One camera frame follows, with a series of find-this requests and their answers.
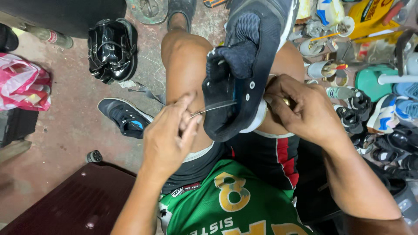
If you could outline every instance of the green jersey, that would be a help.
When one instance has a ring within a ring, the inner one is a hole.
[[[220,160],[200,188],[162,195],[161,223],[167,235],[312,235],[298,221],[292,193]]]

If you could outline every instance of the hand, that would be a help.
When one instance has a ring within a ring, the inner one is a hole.
[[[291,110],[283,98],[295,101],[295,108]],[[307,141],[325,148],[340,137],[347,138],[325,89],[319,84],[302,84],[282,74],[267,88],[264,99],[287,131]]]
[[[190,152],[201,115],[193,118],[187,110],[196,93],[183,95],[165,106],[145,129],[144,161],[141,166],[164,182],[180,168]]]

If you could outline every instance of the black shorts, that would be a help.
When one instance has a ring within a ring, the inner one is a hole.
[[[259,131],[239,133],[227,142],[214,142],[202,156],[183,162],[161,190],[168,194],[182,186],[202,181],[220,159],[233,159],[258,178],[279,189],[294,189],[299,179],[296,170],[299,137],[271,135]]]

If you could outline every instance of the number 8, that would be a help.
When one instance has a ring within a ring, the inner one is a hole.
[[[233,183],[225,183],[225,178],[232,178],[235,181]],[[221,190],[219,193],[219,203],[226,212],[235,212],[244,208],[250,201],[250,192],[244,188],[245,179],[238,178],[226,172],[223,172],[215,177],[215,186]],[[231,192],[237,192],[240,194],[241,199],[237,203],[232,203],[229,200],[229,194]]]

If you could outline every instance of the red stripe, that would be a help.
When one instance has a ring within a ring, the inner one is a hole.
[[[288,141],[288,138],[277,139],[277,162],[283,166],[283,172],[294,188],[298,183],[299,174],[295,173],[295,159],[288,159]]]
[[[231,146],[231,151],[232,151],[232,159],[234,159],[235,158],[235,152],[234,152],[234,149],[232,148],[232,146]]]

